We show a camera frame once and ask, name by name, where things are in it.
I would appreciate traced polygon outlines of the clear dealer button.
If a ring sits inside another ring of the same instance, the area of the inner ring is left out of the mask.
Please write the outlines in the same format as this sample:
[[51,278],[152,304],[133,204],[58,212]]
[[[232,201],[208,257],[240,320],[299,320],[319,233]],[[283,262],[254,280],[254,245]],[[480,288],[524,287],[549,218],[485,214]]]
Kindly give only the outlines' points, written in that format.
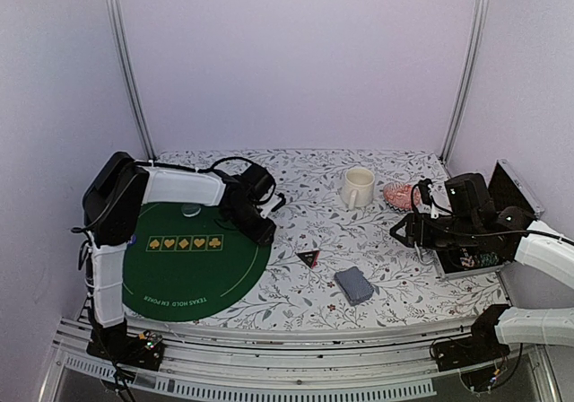
[[198,214],[200,214],[201,210],[202,210],[202,206],[199,204],[187,203],[187,204],[184,204],[183,206],[181,206],[181,213],[186,218],[193,218],[193,217],[197,216]]

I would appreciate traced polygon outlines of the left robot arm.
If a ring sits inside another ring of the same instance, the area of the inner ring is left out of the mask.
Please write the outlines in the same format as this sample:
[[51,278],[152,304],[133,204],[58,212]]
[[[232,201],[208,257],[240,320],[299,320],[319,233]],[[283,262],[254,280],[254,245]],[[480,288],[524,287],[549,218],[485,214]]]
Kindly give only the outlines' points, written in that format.
[[215,206],[222,217],[259,246],[272,243],[276,226],[269,214],[286,203],[270,172],[255,162],[229,175],[214,162],[206,169],[141,162],[126,152],[107,161],[83,196],[85,236],[78,267],[85,272],[90,301],[91,341],[87,353],[123,365],[158,371],[165,349],[150,330],[127,333],[123,309],[123,262],[137,220],[148,203]]

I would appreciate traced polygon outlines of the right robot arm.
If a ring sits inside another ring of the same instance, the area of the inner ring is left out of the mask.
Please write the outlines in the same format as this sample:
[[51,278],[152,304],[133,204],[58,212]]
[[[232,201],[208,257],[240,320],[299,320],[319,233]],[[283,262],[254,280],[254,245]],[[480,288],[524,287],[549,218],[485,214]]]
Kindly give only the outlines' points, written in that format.
[[480,173],[445,182],[448,208],[419,181],[409,200],[417,205],[390,229],[407,248],[436,252],[444,270],[455,275],[496,268],[510,289],[511,303],[486,308],[461,339],[430,346],[440,371],[464,368],[510,353],[513,344],[573,345],[573,242],[544,223],[531,209],[497,206],[500,189],[488,188]]

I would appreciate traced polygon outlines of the red patterned bowl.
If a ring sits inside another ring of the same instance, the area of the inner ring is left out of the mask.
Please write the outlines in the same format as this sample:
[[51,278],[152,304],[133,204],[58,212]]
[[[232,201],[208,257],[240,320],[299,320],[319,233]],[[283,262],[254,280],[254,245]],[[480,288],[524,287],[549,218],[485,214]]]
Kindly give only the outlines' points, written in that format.
[[383,189],[383,197],[385,201],[397,211],[411,212],[413,210],[412,203],[415,206],[421,204],[421,195],[416,189],[413,194],[413,185],[401,182],[387,183]]

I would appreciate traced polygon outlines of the black red triangular chip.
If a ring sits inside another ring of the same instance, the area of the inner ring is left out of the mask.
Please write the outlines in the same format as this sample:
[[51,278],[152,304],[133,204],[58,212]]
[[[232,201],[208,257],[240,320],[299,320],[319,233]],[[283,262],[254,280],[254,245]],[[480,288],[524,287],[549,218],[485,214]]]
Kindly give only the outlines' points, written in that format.
[[313,268],[317,264],[319,250],[311,250],[298,252],[297,257],[309,268]]

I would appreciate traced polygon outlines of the poker chips in case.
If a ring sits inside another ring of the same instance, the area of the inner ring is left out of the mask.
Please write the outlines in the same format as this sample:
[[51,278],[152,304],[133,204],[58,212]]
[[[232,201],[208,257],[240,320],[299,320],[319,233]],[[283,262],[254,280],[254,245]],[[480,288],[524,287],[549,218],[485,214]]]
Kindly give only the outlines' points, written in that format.
[[499,263],[500,258],[496,253],[471,251],[470,249],[461,249],[460,257],[456,262],[464,270],[495,267]]

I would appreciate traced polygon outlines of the white ceramic mug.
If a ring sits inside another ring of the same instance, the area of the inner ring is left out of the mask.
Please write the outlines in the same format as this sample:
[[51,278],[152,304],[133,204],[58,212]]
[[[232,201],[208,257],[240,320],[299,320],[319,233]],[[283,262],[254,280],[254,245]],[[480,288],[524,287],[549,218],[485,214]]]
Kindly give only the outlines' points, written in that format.
[[375,175],[371,170],[354,167],[344,174],[341,199],[348,210],[370,205],[374,197]]

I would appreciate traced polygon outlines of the floral tablecloth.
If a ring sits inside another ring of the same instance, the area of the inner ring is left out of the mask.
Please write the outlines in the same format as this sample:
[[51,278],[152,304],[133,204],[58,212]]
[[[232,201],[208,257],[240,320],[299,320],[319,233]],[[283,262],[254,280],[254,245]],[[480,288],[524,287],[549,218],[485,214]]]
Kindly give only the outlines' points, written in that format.
[[[259,150],[165,153],[155,162],[206,169],[214,162],[229,175],[250,162],[267,169],[286,204],[269,218],[276,224],[272,251],[261,278],[248,294],[211,317],[185,321],[245,330],[351,330],[390,328],[454,319],[470,324],[487,307],[503,303],[494,273],[446,280],[431,250],[408,249],[391,237],[401,215],[388,206],[388,182],[429,178],[438,193],[447,177],[438,158],[425,152],[376,150]],[[341,199],[344,174],[354,167],[375,175],[370,205],[348,210]],[[319,250],[307,267],[298,252]],[[374,288],[351,306],[334,279],[358,267]]]

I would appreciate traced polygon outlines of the blue playing card deck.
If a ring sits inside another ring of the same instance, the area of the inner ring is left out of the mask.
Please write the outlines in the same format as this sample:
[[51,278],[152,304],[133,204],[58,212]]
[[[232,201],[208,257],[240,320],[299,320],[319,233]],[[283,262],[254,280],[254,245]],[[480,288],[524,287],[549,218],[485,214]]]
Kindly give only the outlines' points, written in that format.
[[343,290],[351,306],[357,306],[368,301],[374,293],[373,286],[358,267],[338,271],[335,273],[334,279]]

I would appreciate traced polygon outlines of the green poker mat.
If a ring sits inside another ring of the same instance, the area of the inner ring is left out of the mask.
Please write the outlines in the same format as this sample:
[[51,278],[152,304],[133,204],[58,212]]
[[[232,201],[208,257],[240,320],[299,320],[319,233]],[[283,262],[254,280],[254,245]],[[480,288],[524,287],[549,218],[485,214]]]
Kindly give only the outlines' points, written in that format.
[[143,205],[124,258],[123,303],[164,322],[211,317],[255,287],[271,251],[223,221],[216,207],[188,218],[179,203]]

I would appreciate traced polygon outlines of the front aluminium rail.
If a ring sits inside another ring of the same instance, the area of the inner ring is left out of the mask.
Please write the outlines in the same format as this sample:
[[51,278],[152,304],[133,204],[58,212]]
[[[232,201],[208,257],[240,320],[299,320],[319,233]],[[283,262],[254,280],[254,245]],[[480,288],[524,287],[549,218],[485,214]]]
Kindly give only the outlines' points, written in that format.
[[129,388],[202,401],[559,401],[547,351],[514,347],[501,387],[475,394],[463,371],[441,371],[430,348],[466,336],[468,319],[351,330],[245,330],[131,318],[164,337],[158,371],[132,369]]

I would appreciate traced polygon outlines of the right aluminium frame post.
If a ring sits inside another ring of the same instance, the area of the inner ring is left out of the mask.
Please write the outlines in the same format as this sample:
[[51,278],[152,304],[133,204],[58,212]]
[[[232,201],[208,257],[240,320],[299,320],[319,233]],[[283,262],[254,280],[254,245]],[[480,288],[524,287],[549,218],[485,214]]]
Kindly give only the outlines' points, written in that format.
[[446,137],[439,156],[445,166],[448,165],[448,162],[453,155],[457,135],[463,122],[465,106],[471,90],[474,69],[479,56],[484,27],[487,20],[489,2],[490,0],[474,0],[474,12],[465,54],[465,61],[463,63],[463,70],[457,88],[452,114],[448,123]]

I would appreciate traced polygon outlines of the aluminium frame post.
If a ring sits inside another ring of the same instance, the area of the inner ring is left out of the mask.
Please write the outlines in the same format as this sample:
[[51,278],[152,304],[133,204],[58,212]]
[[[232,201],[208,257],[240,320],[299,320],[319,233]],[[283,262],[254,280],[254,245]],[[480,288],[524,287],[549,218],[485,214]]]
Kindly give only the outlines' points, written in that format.
[[144,116],[139,91],[137,89],[135,72],[131,63],[127,44],[125,25],[123,21],[120,0],[106,0],[112,37],[116,46],[120,70],[126,87],[126,95],[132,110],[137,134],[143,145],[147,160],[157,158],[147,121]]
[[489,2],[490,0],[474,0],[474,12],[465,54],[465,61],[463,63],[463,70],[457,88],[452,114],[448,123],[446,137],[439,156],[445,166],[448,165],[448,162],[453,155],[457,135],[463,122],[465,106],[471,90],[474,69],[479,56],[484,27],[487,20]]

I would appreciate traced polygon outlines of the left aluminium frame post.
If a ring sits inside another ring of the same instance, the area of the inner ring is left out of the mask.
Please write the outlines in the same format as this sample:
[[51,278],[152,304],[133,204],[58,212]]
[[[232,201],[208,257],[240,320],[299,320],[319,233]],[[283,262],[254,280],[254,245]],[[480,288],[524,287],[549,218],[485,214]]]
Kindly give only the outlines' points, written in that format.
[[116,46],[120,70],[126,87],[126,95],[132,110],[137,134],[143,145],[147,160],[157,158],[147,121],[144,116],[139,91],[137,89],[135,72],[131,63],[127,44],[125,25],[123,21],[120,0],[106,0],[112,37]]

